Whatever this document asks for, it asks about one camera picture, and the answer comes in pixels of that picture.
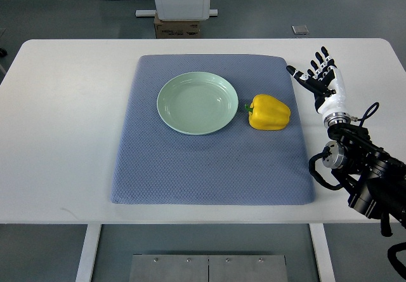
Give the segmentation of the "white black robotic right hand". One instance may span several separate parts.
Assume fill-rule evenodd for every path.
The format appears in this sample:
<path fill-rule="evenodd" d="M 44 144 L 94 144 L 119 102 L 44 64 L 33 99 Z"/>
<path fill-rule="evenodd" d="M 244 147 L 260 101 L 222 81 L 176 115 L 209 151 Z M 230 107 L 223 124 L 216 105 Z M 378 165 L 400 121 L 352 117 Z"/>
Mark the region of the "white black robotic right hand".
<path fill-rule="evenodd" d="M 315 110 L 322 116 L 324 126 L 350 123 L 351 117 L 345 106 L 346 91 L 340 70 L 325 47 L 316 52 L 307 73 L 288 65 L 288 73 L 305 89 L 313 93 Z"/>

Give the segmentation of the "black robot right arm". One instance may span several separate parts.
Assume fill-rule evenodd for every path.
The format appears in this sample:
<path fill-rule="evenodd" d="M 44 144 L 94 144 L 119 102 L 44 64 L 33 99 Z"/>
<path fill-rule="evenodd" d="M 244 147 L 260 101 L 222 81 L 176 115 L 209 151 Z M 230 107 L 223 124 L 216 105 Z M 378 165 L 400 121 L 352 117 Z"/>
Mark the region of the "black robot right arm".
<path fill-rule="evenodd" d="M 390 237 L 391 217 L 405 225 L 405 163 L 374 145 L 363 125 L 378 108 L 373 103 L 361 118 L 346 112 L 324 117 L 330 142 L 309 160 L 308 169 L 326 189 L 345 189 L 349 207 L 379 220 L 381 234 Z"/>

